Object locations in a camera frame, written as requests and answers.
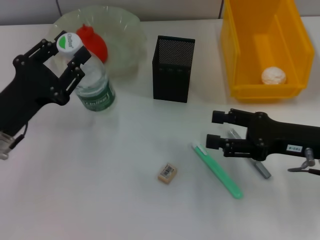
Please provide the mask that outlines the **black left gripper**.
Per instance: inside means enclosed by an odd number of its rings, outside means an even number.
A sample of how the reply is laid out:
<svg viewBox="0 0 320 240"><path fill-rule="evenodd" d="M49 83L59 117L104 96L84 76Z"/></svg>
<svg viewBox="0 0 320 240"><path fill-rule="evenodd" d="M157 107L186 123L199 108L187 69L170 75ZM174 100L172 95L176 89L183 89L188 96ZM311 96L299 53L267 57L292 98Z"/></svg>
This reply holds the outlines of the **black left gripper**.
<svg viewBox="0 0 320 240"><path fill-rule="evenodd" d="M90 58L90 52L82 46L67 64L60 77L46 65L48 59L58 53L58 38L54 42L42 39L24 55L13 60L15 76L0 93L0 131L13 137L45 105L66 105L70 94L85 73L81 70Z"/></svg>

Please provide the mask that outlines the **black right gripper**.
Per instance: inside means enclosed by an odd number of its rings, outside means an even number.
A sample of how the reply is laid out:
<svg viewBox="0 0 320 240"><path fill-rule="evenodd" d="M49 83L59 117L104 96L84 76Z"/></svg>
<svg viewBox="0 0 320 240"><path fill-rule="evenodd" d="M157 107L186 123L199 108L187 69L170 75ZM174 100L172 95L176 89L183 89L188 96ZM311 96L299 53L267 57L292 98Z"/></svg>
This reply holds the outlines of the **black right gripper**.
<svg viewBox="0 0 320 240"><path fill-rule="evenodd" d="M214 110L212 123L228 123L247 127L246 140L221 138L208 134L205 147L222 149L226 158L252 158L266 160L272 154L304 157L307 148L315 159L320 158L320 128L301 124L279 122L264 112L250 112L231 108L229 112Z"/></svg>

